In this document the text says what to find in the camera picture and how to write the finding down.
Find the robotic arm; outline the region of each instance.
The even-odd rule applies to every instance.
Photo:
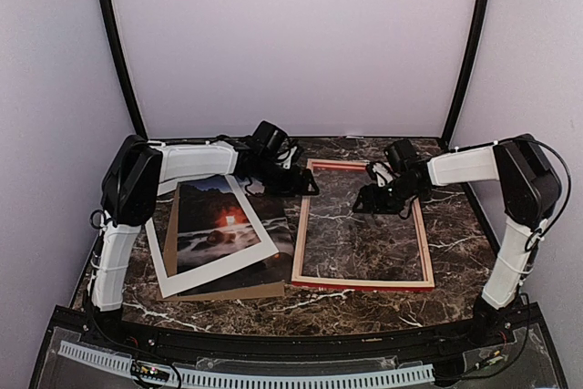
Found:
[[[354,212],[400,214],[407,201],[426,197],[432,187],[493,179],[500,181],[506,232],[496,264],[474,306],[470,340],[481,343],[500,312],[512,304],[537,254],[537,242],[561,193],[561,184],[540,143],[530,135],[421,159],[409,140],[384,150],[390,168],[370,163],[376,184],[361,189]]]
[[[272,196],[317,195],[312,172],[295,164],[301,154],[296,142],[265,121],[252,136],[220,136],[205,144],[167,145],[139,136],[126,138],[101,186],[103,210],[93,215],[100,213],[98,227],[103,231],[92,257],[93,307],[100,312],[121,308],[131,249],[154,213],[158,195],[174,190],[180,181],[212,175],[258,179]]]

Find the white vent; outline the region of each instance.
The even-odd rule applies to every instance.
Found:
[[[59,355],[79,363],[87,364],[110,374],[132,378],[129,370],[131,359],[127,356],[104,353],[84,345],[63,341]],[[176,387],[177,378],[167,366],[158,366],[170,373],[167,386]],[[406,387],[414,384],[431,383],[433,366],[431,364],[391,371],[365,374],[326,375],[326,376],[263,376],[216,374],[178,367],[183,388],[209,389],[384,389]],[[155,379],[143,377],[146,381]]]

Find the white wall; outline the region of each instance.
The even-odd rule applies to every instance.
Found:
[[[0,386],[28,386],[129,133],[97,0],[0,0]]]
[[[474,0],[115,0],[151,136],[439,136]]]
[[[558,149],[573,173],[572,201],[527,289],[541,304],[571,387],[583,387],[583,0],[490,0],[454,144],[524,132]],[[476,188],[501,237],[499,189]]]

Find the black vertical post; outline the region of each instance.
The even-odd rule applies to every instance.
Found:
[[[109,40],[109,48],[113,56],[113,62],[118,72],[119,84],[124,95],[126,105],[128,107],[129,116],[134,126],[136,134],[142,138],[148,139],[148,133],[144,126],[144,120],[139,113],[138,102],[134,94],[134,88],[129,79],[128,66],[121,48],[121,41],[119,39],[118,25],[116,24],[116,17],[114,15],[113,4],[111,0],[99,0],[101,5],[101,14],[103,15],[103,22],[106,26],[107,39]]]
[[[476,60],[476,53],[478,43],[480,42],[480,35],[482,34],[482,26],[484,25],[484,17],[486,16],[486,5],[488,0],[476,0],[474,6],[474,15],[472,16],[472,24],[470,25],[470,32],[467,38],[467,45],[465,46],[464,60],[462,61],[462,68],[459,72],[457,85],[455,86],[454,98],[452,105],[449,108],[447,121],[445,122],[444,132],[441,135],[441,140],[446,147],[449,146],[452,136],[454,135],[455,125],[459,119],[459,114],[464,105],[465,93],[472,75],[472,68]]]

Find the white backdrop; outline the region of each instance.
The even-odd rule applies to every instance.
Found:
[[[153,138],[439,136],[474,0],[114,0]]]

